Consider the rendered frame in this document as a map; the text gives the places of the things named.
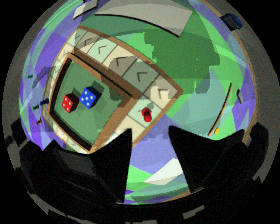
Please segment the blue die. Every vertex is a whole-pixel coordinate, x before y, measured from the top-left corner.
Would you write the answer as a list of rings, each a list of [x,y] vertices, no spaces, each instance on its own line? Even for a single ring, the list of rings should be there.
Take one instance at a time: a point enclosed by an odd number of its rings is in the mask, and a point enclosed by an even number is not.
[[[97,99],[99,99],[102,94],[99,91],[96,91],[94,87],[85,87],[84,92],[81,93],[79,101],[82,104],[85,104],[87,109],[90,109],[96,106]]]

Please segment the red die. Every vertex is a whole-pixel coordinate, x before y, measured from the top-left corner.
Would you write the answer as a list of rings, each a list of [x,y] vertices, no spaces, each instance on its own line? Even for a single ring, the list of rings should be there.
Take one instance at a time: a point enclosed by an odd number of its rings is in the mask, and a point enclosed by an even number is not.
[[[75,111],[76,106],[79,106],[79,98],[75,96],[74,93],[65,94],[64,101],[61,104],[65,108],[65,111],[71,112]]]

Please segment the dark red pawn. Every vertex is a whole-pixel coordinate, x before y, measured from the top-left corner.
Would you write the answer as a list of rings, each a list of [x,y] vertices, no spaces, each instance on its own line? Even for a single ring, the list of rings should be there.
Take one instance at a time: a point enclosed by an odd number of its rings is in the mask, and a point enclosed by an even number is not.
[[[151,121],[151,109],[150,108],[144,108],[142,109],[142,116],[144,116],[144,119],[146,122]]]

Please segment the blue pawn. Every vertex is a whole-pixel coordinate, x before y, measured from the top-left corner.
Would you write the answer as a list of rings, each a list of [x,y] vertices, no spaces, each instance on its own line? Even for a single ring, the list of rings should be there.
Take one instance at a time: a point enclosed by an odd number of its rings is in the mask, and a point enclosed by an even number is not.
[[[46,99],[44,99],[44,101],[40,102],[40,106],[42,106],[42,104],[47,104],[49,103],[49,97],[47,97]]]

